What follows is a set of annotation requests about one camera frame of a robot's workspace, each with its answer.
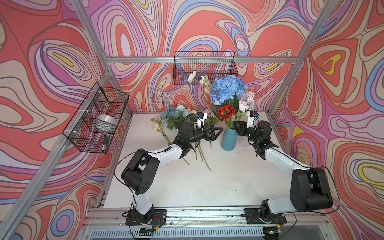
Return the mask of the white poppy flower stem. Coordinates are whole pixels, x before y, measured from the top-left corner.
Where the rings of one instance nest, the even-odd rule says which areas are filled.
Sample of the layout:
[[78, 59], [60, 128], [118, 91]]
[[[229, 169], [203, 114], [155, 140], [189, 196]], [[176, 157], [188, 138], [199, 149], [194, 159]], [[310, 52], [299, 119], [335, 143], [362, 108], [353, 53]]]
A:
[[205, 75], [205, 76], [200, 76], [200, 78], [198, 78], [198, 74], [196, 71], [193, 71], [188, 76], [188, 84], [191, 85], [192, 83], [198, 83], [199, 85], [201, 85], [206, 94], [210, 94], [213, 88], [213, 85], [209, 81], [208, 76]]

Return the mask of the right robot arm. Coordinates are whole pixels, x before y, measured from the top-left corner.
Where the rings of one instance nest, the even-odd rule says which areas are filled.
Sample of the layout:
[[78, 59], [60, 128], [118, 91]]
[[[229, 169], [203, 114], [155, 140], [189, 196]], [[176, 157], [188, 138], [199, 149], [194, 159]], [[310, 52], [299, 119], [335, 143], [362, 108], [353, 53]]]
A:
[[256, 127], [248, 127], [247, 122], [235, 121], [234, 128], [239, 136], [248, 138], [257, 156], [278, 167], [291, 179], [288, 195], [262, 201], [261, 216], [313, 212], [333, 206], [326, 172], [284, 153], [271, 141], [272, 128], [269, 122], [259, 121]]

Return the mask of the cream rose spray stem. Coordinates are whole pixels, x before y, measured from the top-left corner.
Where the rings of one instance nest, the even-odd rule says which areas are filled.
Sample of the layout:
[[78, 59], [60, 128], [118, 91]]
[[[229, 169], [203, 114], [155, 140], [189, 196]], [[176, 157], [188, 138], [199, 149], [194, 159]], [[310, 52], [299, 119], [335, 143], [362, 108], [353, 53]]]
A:
[[183, 160], [189, 165], [183, 156], [183, 149], [177, 144], [172, 143], [171, 139], [165, 133], [164, 121], [160, 117], [152, 118], [151, 121], [154, 123], [153, 131], [161, 134], [166, 139], [168, 145], [159, 150], [150, 151], [150, 156], [157, 158], [160, 161], [160, 166], [178, 160]]

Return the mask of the purple and pink mixed bouquet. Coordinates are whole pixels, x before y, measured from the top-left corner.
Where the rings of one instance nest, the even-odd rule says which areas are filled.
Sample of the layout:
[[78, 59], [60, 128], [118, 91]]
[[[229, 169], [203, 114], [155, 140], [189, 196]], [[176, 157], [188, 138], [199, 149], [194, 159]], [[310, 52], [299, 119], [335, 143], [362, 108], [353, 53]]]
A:
[[255, 94], [251, 91], [243, 93], [239, 97], [239, 110], [235, 114], [235, 120], [241, 120], [246, 112], [255, 110]]

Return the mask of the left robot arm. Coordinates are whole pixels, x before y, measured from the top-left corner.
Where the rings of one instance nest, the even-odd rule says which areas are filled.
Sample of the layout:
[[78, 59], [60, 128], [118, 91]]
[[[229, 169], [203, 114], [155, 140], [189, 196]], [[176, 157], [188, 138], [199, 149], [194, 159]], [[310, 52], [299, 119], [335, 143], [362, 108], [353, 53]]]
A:
[[140, 215], [147, 215], [154, 208], [149, 189], [153, 184], [159, 166], [184, 158], [200, 141], [215, 141], [224, 131], [213, 125], [183, 123], [175, 139], [167, 146], [155, 151], [139, 149], [124, 168], [121, 179], [133, 193], [134, 209]]

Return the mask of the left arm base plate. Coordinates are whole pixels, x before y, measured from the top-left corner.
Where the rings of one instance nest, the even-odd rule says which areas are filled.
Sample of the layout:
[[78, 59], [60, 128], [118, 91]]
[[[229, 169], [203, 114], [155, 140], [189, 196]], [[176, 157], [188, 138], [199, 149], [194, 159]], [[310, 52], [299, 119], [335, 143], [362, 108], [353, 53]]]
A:
[[136, 209], [129, 210], [122, 214], [126, 218], [126, 226], [162, 226], [166, 223], [167, 210], [149, 210], [145, 215], [140, 214]]

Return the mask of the bright blue hydrangea stem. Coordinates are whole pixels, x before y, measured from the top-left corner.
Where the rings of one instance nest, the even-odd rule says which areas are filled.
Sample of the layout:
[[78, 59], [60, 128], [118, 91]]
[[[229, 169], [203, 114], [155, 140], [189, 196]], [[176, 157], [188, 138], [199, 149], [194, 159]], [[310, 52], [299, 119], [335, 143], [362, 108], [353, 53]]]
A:
[[233, 75], [216, 78], [212, 84], [210, 97], [213, 103], [213, 112], [217, 115], [219, 108], [231, 105], [237, 112], [240, 105], [240, 97], [247, 93], [249, 86]]

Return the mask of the red gerbera flower stem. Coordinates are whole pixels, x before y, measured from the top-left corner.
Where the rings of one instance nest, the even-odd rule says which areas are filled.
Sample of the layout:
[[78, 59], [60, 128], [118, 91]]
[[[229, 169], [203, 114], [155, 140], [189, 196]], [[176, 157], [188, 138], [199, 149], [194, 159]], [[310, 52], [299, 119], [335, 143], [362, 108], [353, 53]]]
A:
[[236, 109], [232, 105], [223, 105], [219, 107], [216, 111], [217, 115], [226, 123], [226, 129], [228, 130], [231, 127], [232, 118], [236, 114]]

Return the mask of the clear glass cup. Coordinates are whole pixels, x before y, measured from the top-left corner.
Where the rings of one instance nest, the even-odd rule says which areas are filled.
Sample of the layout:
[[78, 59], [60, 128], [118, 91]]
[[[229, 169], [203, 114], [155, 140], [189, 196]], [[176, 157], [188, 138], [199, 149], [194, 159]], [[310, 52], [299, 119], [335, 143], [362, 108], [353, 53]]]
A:
[[248, 139], [247, 136], [239, 136], [239, 137], [238, 137], [238, 143], [239, 143], [239, 145], [242, 146], [242, 147], [245, 147], [245, 148], [250, 146], [250, 143], [249, 143], [248, 140], [249, 140], [249, 139]]

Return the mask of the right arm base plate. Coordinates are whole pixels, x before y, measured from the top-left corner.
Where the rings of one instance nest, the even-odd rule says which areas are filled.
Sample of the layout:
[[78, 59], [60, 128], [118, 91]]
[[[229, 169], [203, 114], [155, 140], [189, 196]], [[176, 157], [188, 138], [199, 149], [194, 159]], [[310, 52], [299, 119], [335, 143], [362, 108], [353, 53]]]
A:
[[284, 225], [287, 223], [283, 214], [273, 214], [268, 209], [245, 208], [241, 217], [246, 218], [247, 224]]

